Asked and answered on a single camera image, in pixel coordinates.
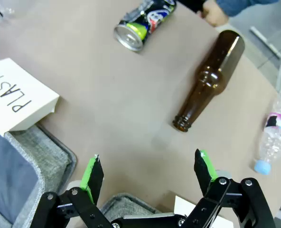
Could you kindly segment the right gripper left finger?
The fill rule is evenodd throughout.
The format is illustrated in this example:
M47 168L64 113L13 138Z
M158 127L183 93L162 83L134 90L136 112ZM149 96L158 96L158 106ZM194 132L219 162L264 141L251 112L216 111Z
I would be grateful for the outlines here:
M79 187L72 187L63 194L42 194L32 228L65 228L70 219L80 217L88 228L112 228L113 225L98 209L97 202L104 179L98 155L89 160Z

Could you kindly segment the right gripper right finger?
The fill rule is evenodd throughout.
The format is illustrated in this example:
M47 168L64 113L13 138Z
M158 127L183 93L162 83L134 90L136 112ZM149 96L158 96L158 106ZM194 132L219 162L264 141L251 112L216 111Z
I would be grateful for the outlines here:
M194 171L203 197L183 223L185 228L210 228L223 208L231 208L242 228L273 228L274 218L255 178L236 182L216 173L207 153L196 149Z

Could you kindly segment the person's left hand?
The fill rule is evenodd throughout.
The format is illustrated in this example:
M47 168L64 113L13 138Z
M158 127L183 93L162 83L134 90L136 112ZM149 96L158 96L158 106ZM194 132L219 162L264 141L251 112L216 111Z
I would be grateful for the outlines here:
M229 17L218 6L215 0L205 1L202 11L198 11L197 14L213 27L222 26L229 21Z

